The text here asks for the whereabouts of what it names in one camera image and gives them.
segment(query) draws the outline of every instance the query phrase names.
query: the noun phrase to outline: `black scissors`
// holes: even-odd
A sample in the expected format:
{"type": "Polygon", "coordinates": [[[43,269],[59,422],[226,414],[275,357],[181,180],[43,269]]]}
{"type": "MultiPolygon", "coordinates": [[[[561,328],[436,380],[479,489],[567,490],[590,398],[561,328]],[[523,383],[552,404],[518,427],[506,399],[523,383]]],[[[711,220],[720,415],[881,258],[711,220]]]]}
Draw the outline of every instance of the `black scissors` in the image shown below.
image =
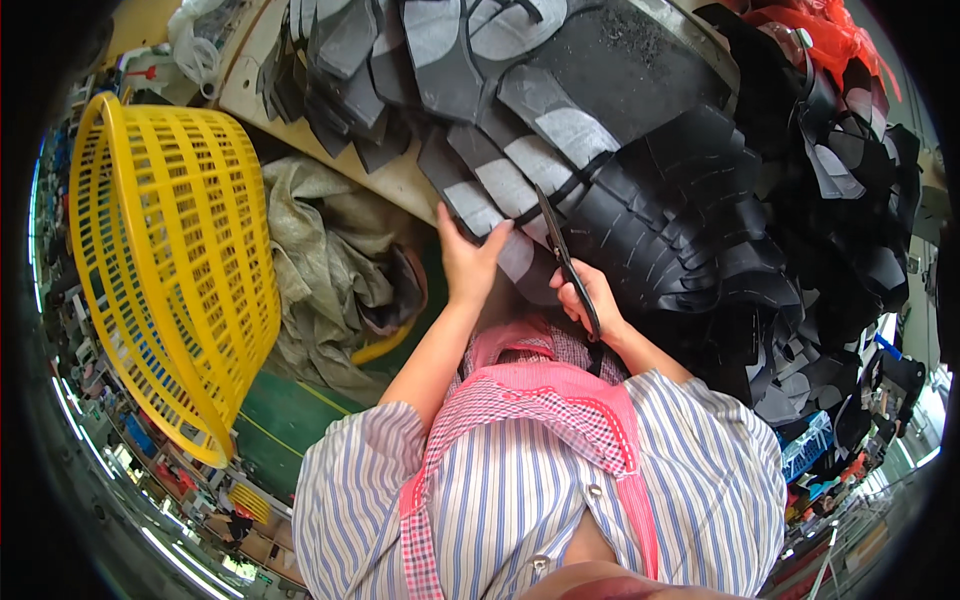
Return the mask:
{"type": "Polygon", "coordinates": [[[560,224],[557,223],[557,215],[553,212],[553,206],[546,200],[546,196],[543,195],[540,186],[535,185],[534,187],[537,189],[537,201],[540,203],[540,212],[543,213],[543,218],[546,220],[547,231],[550,233],[548,241],[550,242],[551,250],[553,250],[553,255],[557,257],[557,262],[560,263],[560,273],[564,276],[564,281],[569,281],[573,284],[573,289],[577,291],[580,302],[584,304],[584,308],[587,310],[587,318],[590,321],[590,331],[588,331],[587,338],[591,342],[598,342],[600,340],[600,319],[597,317],[596,308],[593,307],[593,302],[590,301],[590,296],[587,294],[587,288],[584,286],[584,282],[580,280],[577,272],[573,270],[570,251],[566,248],[566,242],[564,242],[564,237],[560,233],[560,224]]]}

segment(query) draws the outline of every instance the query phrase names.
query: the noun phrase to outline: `yellow basket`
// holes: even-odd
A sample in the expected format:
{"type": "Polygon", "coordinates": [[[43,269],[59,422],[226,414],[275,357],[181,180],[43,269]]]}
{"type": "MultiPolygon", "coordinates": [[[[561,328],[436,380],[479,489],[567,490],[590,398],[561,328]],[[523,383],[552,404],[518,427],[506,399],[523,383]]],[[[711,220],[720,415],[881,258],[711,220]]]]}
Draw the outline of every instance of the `yellow basket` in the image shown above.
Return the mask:
{"type": "Polygon", "coordinates": [[[74,147],[70,227],[90,318],[123,383],[174,443],[224,467],[280,328],[263,179],[240,124],[95,96],[74,147]]]}
{"type": "Polygon", "coordinates": [[[264,525],[270,519],[270,505],[267,504],[267,501],[242,483],[234,484],[233,490],[227,494],[227,498],[233,504],[239,504],[247,509],[253,515],[253,518],[264,525]]]}

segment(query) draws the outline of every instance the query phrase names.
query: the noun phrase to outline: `striped shirt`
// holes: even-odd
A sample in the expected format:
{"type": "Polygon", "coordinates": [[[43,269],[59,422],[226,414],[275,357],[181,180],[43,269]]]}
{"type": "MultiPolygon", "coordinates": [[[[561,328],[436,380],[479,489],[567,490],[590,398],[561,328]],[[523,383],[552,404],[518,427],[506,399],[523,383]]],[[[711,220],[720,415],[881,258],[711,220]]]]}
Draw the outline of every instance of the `striped shirt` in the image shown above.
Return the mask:
{"type": "MultiPolygon", "coordinates": [[[[755,595],[783,539],[773,431],[699,379],[677,384],[653,371],[623,385],[636,408],[660,581],[755,595]]],[[[331,424],[307,450],[293,531],[314,597],[407,597],[397,498],[425,441],[416,411],[397,402],[331,424]]],[[[426,497],[447,598],[519,596],[563,566],[584,510],[617,561],[642,573],[613,478],[539,422],[470,430],[446,452],[426,497]]]]}

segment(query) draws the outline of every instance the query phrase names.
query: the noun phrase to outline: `checkered apron strap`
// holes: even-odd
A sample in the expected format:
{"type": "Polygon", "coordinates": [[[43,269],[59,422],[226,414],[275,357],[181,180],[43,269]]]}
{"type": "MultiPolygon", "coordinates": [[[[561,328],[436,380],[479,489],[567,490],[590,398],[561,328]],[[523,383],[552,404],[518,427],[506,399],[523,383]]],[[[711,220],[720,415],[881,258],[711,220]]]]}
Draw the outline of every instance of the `checkered apron strap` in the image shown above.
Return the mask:
{"type": "Polygon", "coordinates": [[[426,511],[430,483],[444,454],[470,429],[497,420],[543,422],[581,456],[612,474],[643,556],[657,578],[657,538],[636,462],[636,413],[622,386],[566,363],[490,365],[476,370],[434,420],[418,474],[400,489],[400,542],[411,598],[442,598],[426,511]]]}

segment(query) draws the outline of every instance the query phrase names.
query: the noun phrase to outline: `woman's right hand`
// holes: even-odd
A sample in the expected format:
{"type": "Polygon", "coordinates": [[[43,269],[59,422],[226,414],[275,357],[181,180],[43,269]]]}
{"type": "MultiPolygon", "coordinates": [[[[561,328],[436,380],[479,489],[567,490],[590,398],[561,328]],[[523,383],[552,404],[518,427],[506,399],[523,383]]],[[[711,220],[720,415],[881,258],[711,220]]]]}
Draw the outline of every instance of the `woman's right hand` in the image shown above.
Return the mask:
{"type": "MultiPolygon", "coordinates": [[[[613,299],[607,276],[582,260],[574,258],[572,262],[573,270],[584,282],[590,301],[593,302],[593,308],[597,311],[597,319],[600,321],[600,339],[609,342],[625,323],[620,315],[620,309],[616,306],[616,300],[613,299]]],[[[573,284],[564,282],[564,275],[560,269],[557,269],[550,278],[550,287],[557,290],[557,300],[564,306],[566,315],[573,321],[579,321],[587,331],[592,333],[587,310],[577,296],[573,284]]]]}

